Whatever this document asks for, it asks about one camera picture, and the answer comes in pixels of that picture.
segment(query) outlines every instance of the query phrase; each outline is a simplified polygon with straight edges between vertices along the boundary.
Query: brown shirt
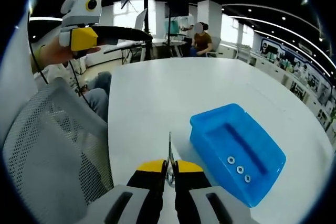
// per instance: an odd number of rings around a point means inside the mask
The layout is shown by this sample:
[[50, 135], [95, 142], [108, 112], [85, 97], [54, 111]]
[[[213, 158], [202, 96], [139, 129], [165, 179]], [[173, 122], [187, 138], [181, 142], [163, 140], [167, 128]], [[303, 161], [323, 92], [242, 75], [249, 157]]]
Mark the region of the brown shirt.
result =
[[197, 52], [207, 49], [208, 44], [212, 43], [211, 36], [207, 33], [202, 36], [199, 34], [195, 34], [194, 40]]

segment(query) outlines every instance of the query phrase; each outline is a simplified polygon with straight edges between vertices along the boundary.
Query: human hand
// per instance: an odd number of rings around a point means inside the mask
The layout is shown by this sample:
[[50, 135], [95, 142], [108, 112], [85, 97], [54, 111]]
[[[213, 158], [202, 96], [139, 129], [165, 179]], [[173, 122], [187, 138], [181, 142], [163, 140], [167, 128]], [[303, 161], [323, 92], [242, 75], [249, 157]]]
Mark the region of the human hand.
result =
[[[94, 47], [88, 50], [88, 54], [100, 51], [99, 47]], [[56, 36], [49, 44], [41, 48], [39, 60], [43, 67], [55, 65], [72, 60], [74, 53], [70, 47], [63, 47], [59, 44], [59, 37]]]

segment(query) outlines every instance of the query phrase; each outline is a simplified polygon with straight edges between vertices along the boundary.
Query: column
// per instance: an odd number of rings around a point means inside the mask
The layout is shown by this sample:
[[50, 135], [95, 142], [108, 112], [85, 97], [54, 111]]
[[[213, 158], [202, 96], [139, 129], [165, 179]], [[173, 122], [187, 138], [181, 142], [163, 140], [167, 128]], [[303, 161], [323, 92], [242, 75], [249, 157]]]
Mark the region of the column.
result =
[[238, 24], [238, 39], [237, 39], [237, 44], [241, 45], [243, 41], [243, 32], [244, 32], [244, 25], [239, 23]]
[[198, 3], [197, 21], [209, 25], [208, 33], [213, 37], [221, 37], [222, 6], [210, 0]]

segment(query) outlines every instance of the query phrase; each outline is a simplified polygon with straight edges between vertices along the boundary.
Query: person's leg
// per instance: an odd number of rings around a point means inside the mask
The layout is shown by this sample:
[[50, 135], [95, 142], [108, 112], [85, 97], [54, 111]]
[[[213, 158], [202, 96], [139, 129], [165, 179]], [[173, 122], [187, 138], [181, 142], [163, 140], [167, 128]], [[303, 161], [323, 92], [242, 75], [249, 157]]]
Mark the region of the person's leg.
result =
[[196, 50], [196, 48], [192, 47], [190, 49], [190, 55], [189, 55], [189, 57], [197, 57], [197, 50]]
[[93, 111], [107, 122], [109, 98], [106, 91], [104, 89], [96, 88], [86, 92], [84, 96], [86, 100], [88, 100]]
[[104, 89], [107, 96], [110, 95], [112, 75], [110, 72], [99, 73], [92, 81], [88, 83], [88, 89], [93, 90], [96, 88]]
[[193, 40], [191, 38], [184, 37], [183, 41], [186, 42], [184, 45], [181, 46], [183, 57], [189, 57], [189, 52]]

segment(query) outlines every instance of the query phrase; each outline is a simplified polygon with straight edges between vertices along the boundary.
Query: white robot part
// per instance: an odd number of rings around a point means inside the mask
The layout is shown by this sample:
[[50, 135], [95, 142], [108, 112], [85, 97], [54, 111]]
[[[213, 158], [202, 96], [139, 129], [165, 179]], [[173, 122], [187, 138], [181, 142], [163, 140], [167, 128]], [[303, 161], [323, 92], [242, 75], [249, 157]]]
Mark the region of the white robot part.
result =
[[99, 23], [100, 20], [101, 0], [65, 0], [61, 12], [66, 13], [63, 17], [62, 28], [93, 25]]
[[72, 7], [74, 6], [74, 3], [77, 0], [65, 0], [62, 7], [61, 7], [61, 13], [67, 14], [69, 11], [71, 11]]
[[71, 31], [65, 31], [59, 34], [59, 44], [62, 47], [70, 46], [70, 33]]

